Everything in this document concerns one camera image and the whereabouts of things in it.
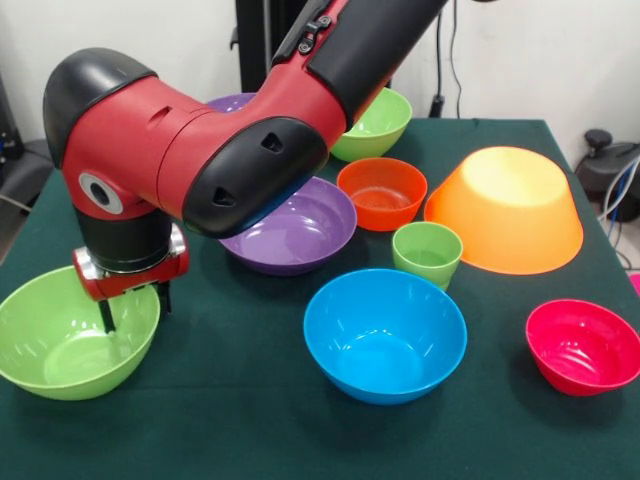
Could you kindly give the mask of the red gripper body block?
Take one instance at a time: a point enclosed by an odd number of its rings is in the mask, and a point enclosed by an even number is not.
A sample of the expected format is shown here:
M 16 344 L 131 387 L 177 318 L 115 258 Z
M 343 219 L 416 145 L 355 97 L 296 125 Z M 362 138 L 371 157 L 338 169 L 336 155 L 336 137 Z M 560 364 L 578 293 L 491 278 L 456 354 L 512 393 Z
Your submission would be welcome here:
M 184 275 L 190 264 L 188 243 L 181 228 L 172 224 L 168 253 L 145 270 L 110 272 L 100 267 L 86 247 L 72 253 L 73 266 L 89 297 L 95 301 L 107 300 L 149 284 L 166 284 Z

